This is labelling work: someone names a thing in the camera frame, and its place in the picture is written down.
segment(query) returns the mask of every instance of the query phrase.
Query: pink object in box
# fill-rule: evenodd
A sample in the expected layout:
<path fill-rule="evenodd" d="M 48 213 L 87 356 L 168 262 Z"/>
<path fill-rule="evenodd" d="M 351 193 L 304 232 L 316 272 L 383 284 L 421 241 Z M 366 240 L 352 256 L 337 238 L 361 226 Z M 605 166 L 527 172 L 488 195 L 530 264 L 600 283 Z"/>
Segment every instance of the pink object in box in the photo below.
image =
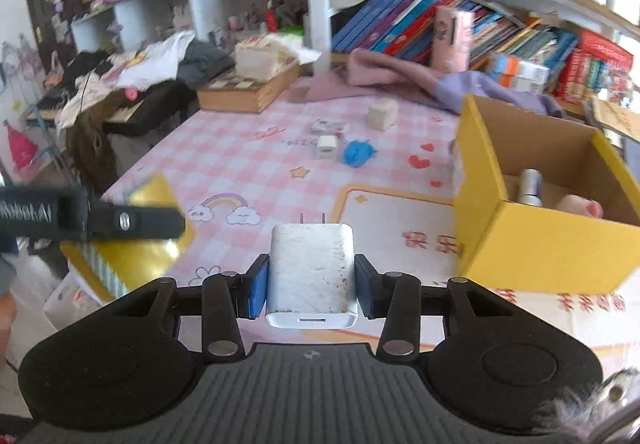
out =
<path fill-rule="evenodd" d="M 433 27 L 431 68 L 444 74 L 466 72 L 474 14 L 448 7 L 438 7 Z"/>

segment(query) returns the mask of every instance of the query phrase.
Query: pink checkered tablecloth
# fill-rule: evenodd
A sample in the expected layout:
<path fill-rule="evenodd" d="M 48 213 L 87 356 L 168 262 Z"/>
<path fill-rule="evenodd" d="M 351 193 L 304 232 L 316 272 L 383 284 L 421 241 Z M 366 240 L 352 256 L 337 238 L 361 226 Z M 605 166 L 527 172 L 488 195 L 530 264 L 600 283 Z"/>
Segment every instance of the pink checkered tablecloth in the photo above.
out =
<path fill-rule="evenodd" d="M 246 270 L 269 252 L 274 225 L 298 222 L 300 213 L 310 223 L 320 222 L 322 213 L 328 218 L 338 191 L 348 184 L 449 198 L 448 146 L 457 117 L 400 101 L 397 124 L 378 132 L 365 125 L 375 101 L 356 97 L 305 105 L 279 99 L 260 115 L 201 110 L 142 157 L 108 195 L 118 198 L 154 173 L 164 174 L 196 226 L 196 240 L 170 271 L 178 286 L 200 277 L 199 267 Z M 311 125 L 317 119 L 348 122 L 346 139 L 369 140 L 378 153 L 358 169 L 316 159 L 318 137 Z"/>
<path fill-rule="evenodd" d="M 139 160 L 108 192 L 120 198 L 162 172 L 180 207 L 194 221 L 196 238 L 168 274 L 178 286 L 202 283 L 210 273 L 244 272 L 270 251 L 279 223 L 349 223 L 356 251 L 379 271 L 402 270 L 423 284 L 443 285 L 455 275 L 452 181 L 449 143 L 457 117 L 399 100 L 396 125 L 368 129 L 373 97 L 295 104 L 278 99 L 260 115 L 199 111 Z M 368 140 L 378 151 L 353 169 L 317 159 L 317 119 L 350 125 L 346 140 Z M 596 349 L 606 372 L 640 364 L 640 275 L 616 294 L 498 294 Z M 200 321 L 185 318 L 180 339 L 200 348 Z M 273 329 L 264 315 L 240 320 L 246 348 L 256 341 L 356 342 L 375 346 L 383 320 L 360 316 L 349 331 Z M 421 344 L 443 338 L 439 318 L 423 318 Z"/>

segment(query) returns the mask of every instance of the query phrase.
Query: cloud print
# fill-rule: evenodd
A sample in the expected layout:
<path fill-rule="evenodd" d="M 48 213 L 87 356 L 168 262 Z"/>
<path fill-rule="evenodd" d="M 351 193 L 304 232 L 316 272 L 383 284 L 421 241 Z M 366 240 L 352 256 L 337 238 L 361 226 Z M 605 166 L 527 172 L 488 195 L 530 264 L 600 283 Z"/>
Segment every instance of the cloud print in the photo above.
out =
<path fill-rule="evenodd" d="M 213 213 L 211 212 L 211 209 L 204 205 L 194 205 L 189 210 L 189 217 L 193 221 L 209 221 L 213 218 Z"/>
<path fill-rule="evenodd" d="M 244 205 L 238 207 L 235 211 L 229 213 L 226 217 L 226 222 L 231 225 L 258 225 L 262 218 L 252 207 L 245 207 Z"/>

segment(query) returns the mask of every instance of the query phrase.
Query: gold paper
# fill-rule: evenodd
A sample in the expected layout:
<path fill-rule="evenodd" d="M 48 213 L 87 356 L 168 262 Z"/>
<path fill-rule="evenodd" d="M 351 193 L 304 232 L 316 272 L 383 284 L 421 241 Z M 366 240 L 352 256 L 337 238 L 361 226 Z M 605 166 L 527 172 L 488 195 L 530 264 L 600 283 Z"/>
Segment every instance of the gold paper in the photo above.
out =
<path fill-rule="evenodd" d="M 164 176 L 156 175 L 134 191 L 129 205 L 177 207 L 177 201 Z M 94 241 L 92 245 L 111 266 L 117 278 L 131 291 L 166 275 L 169 268 L 193 242 L 195 232 L 189 218 L 183 235 L 174 240 Z M 102 285 L 75 243 L 60 244 L 63 254 L 94 291 L 99 299 L 110 302 L 114 297 Z"/>

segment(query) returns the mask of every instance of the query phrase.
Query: yellow cardboard box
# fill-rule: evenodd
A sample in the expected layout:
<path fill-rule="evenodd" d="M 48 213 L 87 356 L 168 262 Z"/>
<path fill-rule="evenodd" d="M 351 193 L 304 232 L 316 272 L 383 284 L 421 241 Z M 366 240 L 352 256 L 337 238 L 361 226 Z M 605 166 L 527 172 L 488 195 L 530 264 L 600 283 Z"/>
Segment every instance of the yellow cardboard box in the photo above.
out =
<path fill-rule="evenodd" d="M 543 207 L 512 202 L 527 168 Z M 597 129 L 484 97 L 466 100 L 454 153 L 458 271 L 485 287 L 604 294 L 640 265 L 640 188 Z M 567 193 L 604 219 L 556 211 Z"/>

